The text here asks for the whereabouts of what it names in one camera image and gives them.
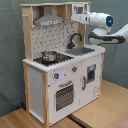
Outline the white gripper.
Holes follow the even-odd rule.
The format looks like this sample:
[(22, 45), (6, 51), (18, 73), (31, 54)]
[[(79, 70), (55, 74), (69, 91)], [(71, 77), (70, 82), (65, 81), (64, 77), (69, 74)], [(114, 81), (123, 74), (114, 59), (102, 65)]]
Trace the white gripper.
[(88, 24), (89, 23), (89, 15), (88, 14), (73, 14), (71, 16), (71, 20), (82, 23), (82, 24)]

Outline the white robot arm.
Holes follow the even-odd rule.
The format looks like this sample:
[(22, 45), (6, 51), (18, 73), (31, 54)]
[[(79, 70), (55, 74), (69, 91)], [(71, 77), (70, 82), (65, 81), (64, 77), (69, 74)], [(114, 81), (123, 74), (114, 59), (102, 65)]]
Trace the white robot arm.
[(113, 25), (113, 17), (109, 14), (87, 12), (73, 14), (71, 19), (81, 24), (94, 26), (94, 30), (88, 35), (88, 41), (93, 45), (128, 42), (128, 24), (119, 31), (109, 34)]

